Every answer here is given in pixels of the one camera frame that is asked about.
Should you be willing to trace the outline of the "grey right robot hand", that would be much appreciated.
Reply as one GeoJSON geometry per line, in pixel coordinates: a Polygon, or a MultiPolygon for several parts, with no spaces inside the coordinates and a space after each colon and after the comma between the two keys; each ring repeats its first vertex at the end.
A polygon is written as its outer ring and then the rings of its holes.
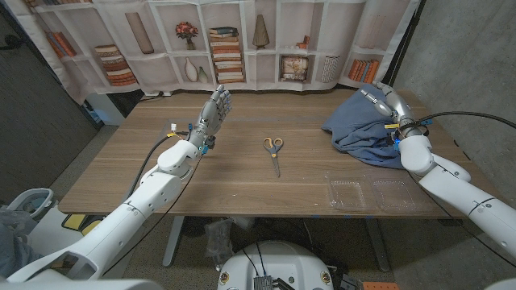
{"type": "Polygon", "coordinates": [[[423,135],[417,126],[408,126],[415,121],[415,116],[408,103],[389,85],[374,81],[372,83],[384,95],[385,100],[375,97],[369,90],[359,89],[359,92],[373,104],[376,111],[398,124],[400,136],[404,139],[414,135],[423,135]]]}

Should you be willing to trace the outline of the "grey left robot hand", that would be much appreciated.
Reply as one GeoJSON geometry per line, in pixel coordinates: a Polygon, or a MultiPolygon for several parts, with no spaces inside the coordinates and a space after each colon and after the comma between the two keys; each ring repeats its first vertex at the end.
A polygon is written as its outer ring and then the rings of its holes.
{"type": "Polygon", "coordinates": [[[220,85],[202,107],[188,141],[196,147],[214,148],[215,135],[231,111],[231,93],[220,85]]]}

